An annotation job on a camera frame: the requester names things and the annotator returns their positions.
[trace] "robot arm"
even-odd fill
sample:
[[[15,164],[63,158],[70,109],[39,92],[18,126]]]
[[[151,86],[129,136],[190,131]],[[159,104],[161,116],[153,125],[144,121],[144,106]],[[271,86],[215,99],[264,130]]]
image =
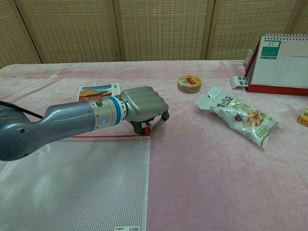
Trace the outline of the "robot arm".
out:
[[[137,134],[144,134],[141,124],[161,115],[157,127],[169,118],[167,111],[168,105],[151,87],[125,90],[118,97],[53,105],[38,122],[0,105],[0,160],[21,159],[47,143],[117,125],[124,119]]]

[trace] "cable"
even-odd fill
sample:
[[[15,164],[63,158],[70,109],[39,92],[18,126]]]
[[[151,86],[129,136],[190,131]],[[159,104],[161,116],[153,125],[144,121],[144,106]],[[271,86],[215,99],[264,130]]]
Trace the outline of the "cable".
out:
[[[15,105],[15,104],[12,104],[12,103],[0,101],[0,105],[6,106],[6,107],[10,107],[10,108],[15,109],[17,111],[24,112],[26,114],[32,115],[32,116],[40,118],[40,119],[43,118],[41,115],[38,115],[38,114],[36,114],[34,112],[31,112],[31,111],[28,111],[27,109],[24,109],[24,108],[19,107],[19,106]]]

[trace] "table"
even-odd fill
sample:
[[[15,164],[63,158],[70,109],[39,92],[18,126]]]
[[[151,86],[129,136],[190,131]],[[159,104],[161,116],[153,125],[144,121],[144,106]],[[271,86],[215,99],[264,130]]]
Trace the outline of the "table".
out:
[[[188,74],[203,80],[196,94],[177,89]],[[229,79],[243,74],[243,61],[14,64],[0,70],[0,100],[44,114],[51,104],[75,101],[79,86],[152,86],[169,104],[170,119],[151,133],[148,231],[307,230],[308,128],[296,119],[308,97],[232,90]],[[194,101],[213,86],[282,122],[268,149],[198,109]],[[85,135],[133,129],[123,122]]]

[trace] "snack bag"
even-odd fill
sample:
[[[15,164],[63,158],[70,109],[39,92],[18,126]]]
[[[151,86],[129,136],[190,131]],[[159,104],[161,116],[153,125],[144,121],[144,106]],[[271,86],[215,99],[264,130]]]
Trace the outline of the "snack bag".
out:
[[[262,148],[267,147],[270,132],[278,121],[246,102],[231,96],[219,87],[213,87],[196,101],[202,110],[215,112],[232,129]]]

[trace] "calendar page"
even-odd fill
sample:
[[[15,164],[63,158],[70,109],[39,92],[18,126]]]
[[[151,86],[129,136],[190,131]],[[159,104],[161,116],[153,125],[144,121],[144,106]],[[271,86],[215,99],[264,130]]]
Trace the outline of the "calendar page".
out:
[[[308,41],[262,36],[251,84],[308,88]]]

